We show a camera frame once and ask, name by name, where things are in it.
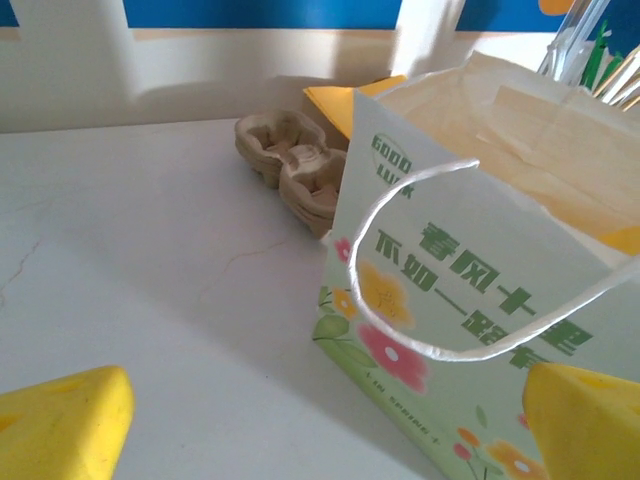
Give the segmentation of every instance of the bag handle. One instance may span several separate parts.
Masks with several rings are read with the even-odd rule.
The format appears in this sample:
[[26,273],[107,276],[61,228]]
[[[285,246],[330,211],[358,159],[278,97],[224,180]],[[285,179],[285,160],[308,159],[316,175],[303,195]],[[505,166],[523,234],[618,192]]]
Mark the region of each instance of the bag handle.
[[404,333],[398,332],[391,327],[382,317],[380,317],[364,300],[362,291],[360,289],[360,282],[358,278],[358,270],[356,267],[358,249],[364,239],[369,227],[373,223],[376,215],[382,210],[382,208],[391,201],[391,199],[402,190],[404,187],[417,183],[429,178],[437,177],[438,175],[444,175],[453,173],[458,170],[464,170],[469,168],[477,168],[480,165],[478,160],[459,160],[436,167],[427,168],[418,172],[412,173],[404,177],[401,181],[396,183],[393,187],[383,193],[374,203],[369,207],[369,210],[365,214],[362,223],[356,231],[353,244],[351,246],[351,253],[347,261],[347,274],[349,276],[349,283],[351,284],[351,293],[353,299],[362,312],[362,314],[369,320],[378,330],[385,335],[389,336],[396,342],[404,345],[405,347],[424,355],[425,357],[442,362],[479,362],[483,360],[489,360],[490,358],[497,357],[503,353],[513,350],[518,345],[532,340],[541,333],[545,332],[555,324],[559,323],[572,313],[580,310],[585,305],[593,302],[595,299],[611,290],[612,288],[626,282],[640,273],[640,255],[635,256],[631,261],[627,262],[622,267],[615,270],[611,275],[597,282],[595,285],[586,289],[582,294],[578,295],[571,301],[565,303],[553,312],[544,315],[541,318],[533,321],[526,327],[517,330],[506,337],[498,340],[496,343],[488,345],[486,347],[474,348],[471,350],[465,350],[463,352],[457,352],[455,350],[448,350],[446,348],[432,345],[430,343],[421,342],[415,340]]

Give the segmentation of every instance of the white wall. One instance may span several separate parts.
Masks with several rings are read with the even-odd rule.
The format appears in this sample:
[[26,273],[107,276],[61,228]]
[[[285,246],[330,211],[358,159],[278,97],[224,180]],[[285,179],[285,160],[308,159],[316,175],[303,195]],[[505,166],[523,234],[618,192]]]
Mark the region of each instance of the white wall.
[[21,26],[0,29],[2,132],[299,108],[304,86],[446,68],[474,45],[535,68],[550,41],[549,35],[454,39],[460,0],[405,0],[396,32],[130,30],[120,0],[12,4]]

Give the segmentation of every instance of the pink flower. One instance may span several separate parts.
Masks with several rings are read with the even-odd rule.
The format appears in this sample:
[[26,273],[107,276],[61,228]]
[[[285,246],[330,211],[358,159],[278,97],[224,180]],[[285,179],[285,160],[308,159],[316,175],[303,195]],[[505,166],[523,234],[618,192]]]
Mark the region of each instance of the pink flower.
[[465,462],[468,462],[469,460],[471,460],[471,452],[469,450],[467,450],[464,445],[462,445],[460,443],[456,443],[453,446],[453,451],[454,451],[454,453],[456,455],[458,455]]
[[333,246],[336,247],[336,252],[338,253],[338,258],[342,263],[347,263],[349,260],[349,254],[351,253],[351,242],[346,237],[342,237],[340,240],[336,240],[333,243]]
[[520,425],[529,430],[529,422],[527,421],[527,416],[524,413],[518,415],[518,421],[520,422]]
[[429,369],[422,356],[387,337],[372,325],[360,325],[358,335],[376,363],[409,388],[426,393]]

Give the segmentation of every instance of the table surface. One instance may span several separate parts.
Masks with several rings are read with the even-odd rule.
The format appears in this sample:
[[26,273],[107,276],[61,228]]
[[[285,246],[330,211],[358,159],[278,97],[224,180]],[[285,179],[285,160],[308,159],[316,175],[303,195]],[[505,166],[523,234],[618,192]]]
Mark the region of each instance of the table surface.
[[0,391],[125,367],[116,480],[442,480],[311,341],[325,247],[233,123],[0,135]]

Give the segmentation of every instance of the flower illustration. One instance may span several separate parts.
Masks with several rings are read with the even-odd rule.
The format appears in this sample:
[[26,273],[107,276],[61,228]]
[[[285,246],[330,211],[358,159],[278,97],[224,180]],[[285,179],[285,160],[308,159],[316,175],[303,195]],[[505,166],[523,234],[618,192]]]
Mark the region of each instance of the flower illustration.
[[478,437],[476,437],[473,433],[471,433],[466,428],[459,428],[458,435],[460,435],[460,438],[462,438],[465,442],[467,442],[472,447],[480,446],[480,440],[478,440]]
[[518,421],[520,422],[520,425],[529,430],[529,422],[527,421],[527,416],[524,413],[518,415]]
[[396,277],[379,272],[366,261],[358,265],[362,296],[367,304],[395,327],[411,328],[415,320],[406,307],[407,293]]
[[332,290],[333,293],[333,304],[336,309],[345,316],[347,320],[351,320],[358,313],[358,309],[353,304],[351,300],[351,295],[346,290],[342,290],[339,288],[334,288]]
[[418,393],[427,392],[425,380],[429,369],[421,355],[390,339],[372,325],[360,325],[358,335],[378,365],[391,376]]
[[342,263],[347,263],[349,260],[349,254],[351,253],[351,242],[346,237],[342,237],[340,240],[336,240],[333,243],[333,246],[336,249],[336,253],[338,254],[338,258]]
[[466,447],[464,445],[462,445],[461,443],[456,443],[453,446],[453,451],[454,451],[454,453],[456,455],[458,455],[465,462],[468,462],[469,460],[471,460],[471,452],[469,450],[467,450]]
[[489,445],[486,451],[504,466],[512,480],[549,480],[542,465],[526,457],[510,443],[497,440]]
[[540,11],[545,15],[564,15],[572,3],[573,0],[538,0]]

